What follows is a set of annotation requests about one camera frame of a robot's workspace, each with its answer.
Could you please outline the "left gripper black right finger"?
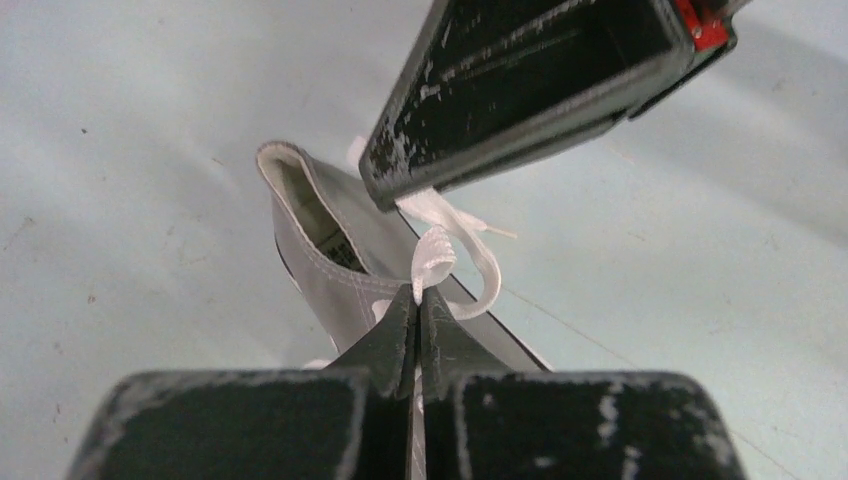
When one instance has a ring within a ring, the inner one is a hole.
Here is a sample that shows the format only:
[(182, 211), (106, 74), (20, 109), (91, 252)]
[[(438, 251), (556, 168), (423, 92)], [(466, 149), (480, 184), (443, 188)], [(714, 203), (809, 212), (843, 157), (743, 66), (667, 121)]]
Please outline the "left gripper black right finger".
[(419, 309), (431, 479), (741, 479), (709, 394), (662, 371), (519, 371), (427, 289)]

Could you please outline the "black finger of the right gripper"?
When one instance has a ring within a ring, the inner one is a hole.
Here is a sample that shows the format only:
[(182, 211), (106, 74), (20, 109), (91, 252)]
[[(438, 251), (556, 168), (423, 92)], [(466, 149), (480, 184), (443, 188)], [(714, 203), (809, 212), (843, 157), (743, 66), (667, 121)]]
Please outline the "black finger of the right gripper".
[(738, 1), (436, 1), (358, 167), (383, 211), (635, 119), (733, 50)]

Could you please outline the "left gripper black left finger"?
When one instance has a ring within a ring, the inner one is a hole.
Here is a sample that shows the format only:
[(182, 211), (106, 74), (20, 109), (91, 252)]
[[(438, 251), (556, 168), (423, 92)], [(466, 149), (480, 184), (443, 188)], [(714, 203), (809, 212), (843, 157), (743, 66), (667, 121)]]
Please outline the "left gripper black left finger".
[(145, 371), (112, 387), (71, 479), (411, 479), (409, 286), (323, 368)]

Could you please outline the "grey canvas sneaker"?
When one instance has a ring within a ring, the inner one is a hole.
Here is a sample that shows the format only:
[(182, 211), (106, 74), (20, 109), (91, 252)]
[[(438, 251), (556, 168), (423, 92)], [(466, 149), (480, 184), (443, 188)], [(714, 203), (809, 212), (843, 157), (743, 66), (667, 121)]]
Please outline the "grey canvas sneaker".
[(280, 259), (338, 352), (368, 333), (397, 290), (412, 284), (437, 288), (453, 317), (506, 365), (549, 369), (490, 311), (502, 276), (480, 235), (493, 226), (434, 191), (382, 212), (361, 180), (290, 142), (263, 144), (256, 161), (272, 194)]

